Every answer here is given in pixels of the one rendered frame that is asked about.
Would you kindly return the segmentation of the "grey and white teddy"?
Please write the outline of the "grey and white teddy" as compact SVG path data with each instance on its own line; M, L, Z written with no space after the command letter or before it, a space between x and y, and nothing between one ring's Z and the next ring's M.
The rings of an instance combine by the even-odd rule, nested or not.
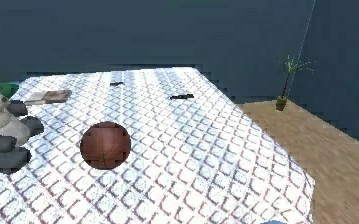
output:
M0 173L13 174L25 166L31 152L24 144L43 132L42 122L28 115L23 101L10 100L0 93Z

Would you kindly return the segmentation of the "white patterned bed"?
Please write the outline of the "white patterned bed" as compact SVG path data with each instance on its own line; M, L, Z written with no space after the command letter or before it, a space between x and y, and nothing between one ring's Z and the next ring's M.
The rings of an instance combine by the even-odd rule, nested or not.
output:
M29 110L45 129L26 166L0 173L0 224L313 224L313 178L197 70L31 77L16 96L65 89L64 103ZM194 98L170 100L180 94ZM111 170L79 148L104 121L131 139Z

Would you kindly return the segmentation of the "brown basketball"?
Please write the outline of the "brown basketball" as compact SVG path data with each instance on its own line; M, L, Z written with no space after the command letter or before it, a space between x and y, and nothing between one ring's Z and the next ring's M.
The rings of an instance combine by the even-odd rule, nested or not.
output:
M124 163L131 152L131 139L120 124L104 121L88 128L80 141L83 160L92 168L111 170Z

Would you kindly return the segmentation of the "green potted house plant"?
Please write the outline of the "green potted house plant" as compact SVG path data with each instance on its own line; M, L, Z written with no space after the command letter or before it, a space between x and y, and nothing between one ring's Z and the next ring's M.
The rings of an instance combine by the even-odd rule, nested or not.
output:
M298 71L307 70L310 72L314 72L314 69L312 68L314 61L303 62L291 56L290 54L287 54L287 57L285 59L280 60L279 63L283 66L284 72L286 73L286 80L281 94L276 98L276 110L283 111L288 102L288 97L286 96L286 90L290 78L294 76Z

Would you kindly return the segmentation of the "brown and white book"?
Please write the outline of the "brown and white book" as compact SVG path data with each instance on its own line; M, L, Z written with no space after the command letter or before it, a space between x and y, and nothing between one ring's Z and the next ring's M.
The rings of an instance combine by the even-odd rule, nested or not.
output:
M70 90L34 92L24 101L24 103L26 105L64 103L70 95Z

